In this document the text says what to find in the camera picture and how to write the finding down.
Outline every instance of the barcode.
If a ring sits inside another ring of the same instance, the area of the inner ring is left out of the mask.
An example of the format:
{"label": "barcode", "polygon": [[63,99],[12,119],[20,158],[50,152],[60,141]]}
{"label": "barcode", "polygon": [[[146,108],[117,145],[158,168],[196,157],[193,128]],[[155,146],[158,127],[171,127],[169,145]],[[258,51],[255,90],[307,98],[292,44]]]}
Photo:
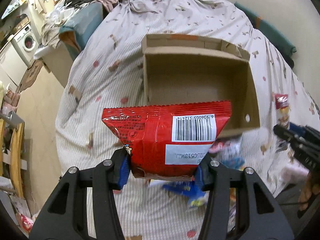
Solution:
{"label": "barcode", "polygon": [[173,116],[173,142],[208,142],[215,139],[214,114]]}

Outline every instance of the red and yellow snack package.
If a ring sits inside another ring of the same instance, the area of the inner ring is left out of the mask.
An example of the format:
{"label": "red and yellow snack package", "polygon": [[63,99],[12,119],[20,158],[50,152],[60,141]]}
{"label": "red and yellow snack package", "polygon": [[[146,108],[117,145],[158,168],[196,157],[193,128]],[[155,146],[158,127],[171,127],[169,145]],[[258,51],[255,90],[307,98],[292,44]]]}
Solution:
{"label": "red and yellow snack package", "polygon": [[231,102],[105,108],[136,178],[190,180],[231,116]]}

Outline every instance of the washing machine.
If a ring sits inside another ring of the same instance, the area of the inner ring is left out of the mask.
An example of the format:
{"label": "washing machine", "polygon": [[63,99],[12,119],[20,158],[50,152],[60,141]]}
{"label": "washing machine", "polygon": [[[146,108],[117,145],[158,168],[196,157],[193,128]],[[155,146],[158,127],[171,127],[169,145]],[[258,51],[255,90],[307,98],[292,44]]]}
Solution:
{"label": "washing machine", "polygon": [[12,45],[23,62],[29,67],[34,63],[33,55],[38,48],[38,42],[31,29],[30,24],[27,24],[19,31],[11,40]]}

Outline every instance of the silver screw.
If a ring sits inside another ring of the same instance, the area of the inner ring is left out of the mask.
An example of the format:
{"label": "silver screw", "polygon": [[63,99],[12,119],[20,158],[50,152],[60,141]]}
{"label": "silver screw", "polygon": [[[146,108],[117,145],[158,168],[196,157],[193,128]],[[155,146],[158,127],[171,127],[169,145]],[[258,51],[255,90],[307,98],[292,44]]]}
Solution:
{"label": "silver screw", "polygon": [[76,173],[77,172],[77,168],[76,167],[71,167],[68,171],[69,171],[69,173]]}
{"label": "silver screw", "polygon": [[218,167],[219,166],[219,162],[218,161],[210,161],[210,165],[213,167]]}
{"label": "silver screw", "polygon": [[104,160],[103,165],[110,166],[112,164],[112,160]]}
{"label": "silver screw", "polygon": [[248,174],[253,174],[253,173],[254,173],[254,170],[253,170],[253,168],[250,168],[250,167],[249,167],[249,168],[246,168],[246,169],[245,169],[245,172],[248,173]]}

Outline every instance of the bed sheet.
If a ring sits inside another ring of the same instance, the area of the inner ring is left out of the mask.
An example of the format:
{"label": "bed sheet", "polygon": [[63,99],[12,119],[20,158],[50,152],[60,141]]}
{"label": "bed sheet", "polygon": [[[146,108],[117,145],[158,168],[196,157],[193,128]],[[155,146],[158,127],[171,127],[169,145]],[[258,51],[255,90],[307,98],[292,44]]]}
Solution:
{"label": "bed sheet", "polygon": [[[105,107],[144,105],[141,41],[147,33],[183,33],[227,40],[251,54],[261,128],[243,134],[241,152],[276,196],[285,187],[281,169],[287,152],[275,153],[274,93],[289,94],[290,120],[320,129],[319,115],[303,85],[277,49],[252,27],[246,15],[226,0],[125,0],[104,19],[75,60],[56,119],[62,174],[71,166],[86,169],[111,157],[118,139],[101,121]],[[76,89],[79,102],[73,90]],[[93,144],[89,143],[90,134]],[[91,191],[88,226],[95,236]],[[115,195],[125,236],[143,240],[197,239],[205,208],[188,211],[187,200],[161,187],[129,177]]]}

